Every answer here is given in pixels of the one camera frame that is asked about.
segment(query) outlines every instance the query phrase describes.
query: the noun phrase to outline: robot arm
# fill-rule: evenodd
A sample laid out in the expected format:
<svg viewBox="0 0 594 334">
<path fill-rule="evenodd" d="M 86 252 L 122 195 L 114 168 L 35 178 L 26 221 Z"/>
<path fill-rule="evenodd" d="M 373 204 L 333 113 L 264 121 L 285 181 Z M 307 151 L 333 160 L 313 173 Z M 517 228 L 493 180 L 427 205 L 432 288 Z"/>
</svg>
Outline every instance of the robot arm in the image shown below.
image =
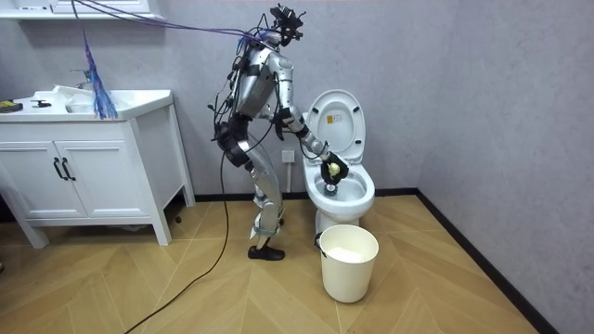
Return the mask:
<svg viewBox="0 0 594 334">
<path fill-rule="evenodd" d="M 305 124 L 301 112 L 293 105 L 293 64 L 278 53 L 271 53 L 267 61 L 277 85 L 280 107 L 275 121 L 279 138 L 283 139 L 282 127 L 289 128 L 308 151 L 323 161 L 321 169 L 324 181 L 329 185 L 337 185 L 346 177 L 349 168 L 341 158 L 329 151 L 326 143 L 316 138 Z"/>
</svg>

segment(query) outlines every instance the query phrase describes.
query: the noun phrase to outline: blue cable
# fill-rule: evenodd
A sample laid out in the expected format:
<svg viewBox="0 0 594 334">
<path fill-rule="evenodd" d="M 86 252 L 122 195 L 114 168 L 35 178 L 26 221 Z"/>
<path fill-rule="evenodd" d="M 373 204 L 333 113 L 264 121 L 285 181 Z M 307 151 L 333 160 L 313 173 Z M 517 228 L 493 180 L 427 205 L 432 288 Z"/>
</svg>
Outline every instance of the blue cable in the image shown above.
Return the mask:
<svg viewBox="0 0 594 334">
<path fill-rule="evenodd" d="M 79 21 L 81 25 L 81 29 L 83 31 L 83 39 L 84 39 L 84 53 L 86 54 L 86 61 L 89 64 L 89 72 L 91 76 L 91 84 L 93 85 L 93 92 L 95 93 L 95 114 L 99 116 L 99 119 L 103 120 L 105 118 L 118 118 L 118 111 L 116 111 L 113 102 L 111 101 L 111 97 L 108 94 L 107 90 L 103 86 L 101 82 L 101 77 L 99 77 L 99 73 L 97 72 L 97 65 L 95 65 L 95 60 L 93 59 L 93 54 L 91 53 L 91 48 L 89 47 L 89 43 L 86 39 L 86 31 L 84 30 L 83 22 L 80 21 L 78 17 L 78 12 L 76 11 L 76 7 L 74 6 L 74 0 L 71 0 L 72 4 L 72 11 L 74 12 L 74 16 Z"/>
</svg>

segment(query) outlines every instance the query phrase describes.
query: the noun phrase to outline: cabinet door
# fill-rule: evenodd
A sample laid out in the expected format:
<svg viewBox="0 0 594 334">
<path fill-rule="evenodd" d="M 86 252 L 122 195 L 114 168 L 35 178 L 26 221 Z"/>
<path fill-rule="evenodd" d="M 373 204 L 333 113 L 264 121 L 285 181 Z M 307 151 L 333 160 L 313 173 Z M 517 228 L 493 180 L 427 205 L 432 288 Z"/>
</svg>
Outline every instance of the cabinet door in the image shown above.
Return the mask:
<svg viewBox="0 0 594 334">
<path fill-rule="evenodd" d="M 89 217 L 147 215 L 124 141 L 59 141 L 56 147 Z"/>
<path fill-rule="evenodd" d="M 54 143 L 0 143 L 0 187 L 25 218 L 86 217 L 72 182 L 58 172 L 66 176 Z"/>
</svg>

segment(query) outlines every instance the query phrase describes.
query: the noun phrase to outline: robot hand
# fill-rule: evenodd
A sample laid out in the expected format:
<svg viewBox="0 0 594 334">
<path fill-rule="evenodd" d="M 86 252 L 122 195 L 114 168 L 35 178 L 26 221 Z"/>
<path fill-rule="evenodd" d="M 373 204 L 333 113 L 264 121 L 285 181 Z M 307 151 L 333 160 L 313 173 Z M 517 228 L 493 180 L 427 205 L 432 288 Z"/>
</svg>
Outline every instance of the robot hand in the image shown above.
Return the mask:
<svg viewBox="0 0 594 334">
<path fill-rule="evenodd" d="M 349 174 L 349 168 L 336 154 L 330 153 L 329 157 L 322 162 L 322 178 L 327 185 L 338 185 L 346 175 Z"/>
</svg>

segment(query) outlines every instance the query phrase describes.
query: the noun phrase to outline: humanoid robot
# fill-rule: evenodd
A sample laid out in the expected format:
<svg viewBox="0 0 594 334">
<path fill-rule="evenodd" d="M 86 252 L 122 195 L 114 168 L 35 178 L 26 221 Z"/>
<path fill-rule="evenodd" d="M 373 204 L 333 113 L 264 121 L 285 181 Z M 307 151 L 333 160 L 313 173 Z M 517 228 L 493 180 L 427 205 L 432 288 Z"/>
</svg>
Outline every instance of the humanoid robot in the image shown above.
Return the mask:
<svg viewBox="0 0 594 334">
<path fill-rule="evenodd" d="M 282 193 L 268 155 L 259 146 L 262 139 L 254 143 L 248 134 L 250 122 L 269 120 L 268 131 L 274 125 L 280 140 L 284 140 L 283 133 L 295 134 L 301 145 L 315 155 L 309 159 L 323 161 L 321 175 L 330 192 L 336 191 L 349 169 L 341 158 L 329 151 L 327 143 L 314 136 L 305 125 L 301 112 L 293 105 L 293 64 L 281 56 L 279 50 L 292 39 L 300 40 L 303 36 L 297 31 L 303 26 L 301 15 L 298 17 L 292 9 L 281 4 L 272 7 L 270 13 L 275 17 L 274 25 L 266 29 L 256 28 L 254 36 L 257 38 L 244 38 L 239 44 L 233 71 L 227 76 L 231 93 L 222 106 L 226 109 L 221 112 L 222 108 L 217 110 L 212 105 L 209 108 L 215 112 L 214 140 L 233 165 L 243 166 L 250 173 L 255 185 L 254 202 L 261 212 L 252 228 L 252 238 L 257 237 L 257 244 L 250 247 L 248 256 L 278 261 L 285 257 L 285 252 L 269 247 L 268 241 L 282 223 Z M 278 100 L 274 111 L 267 106 L 273 92 Z M 223 114 L 228 114 L 227 122 L 220 121 Z"/>
</svg>

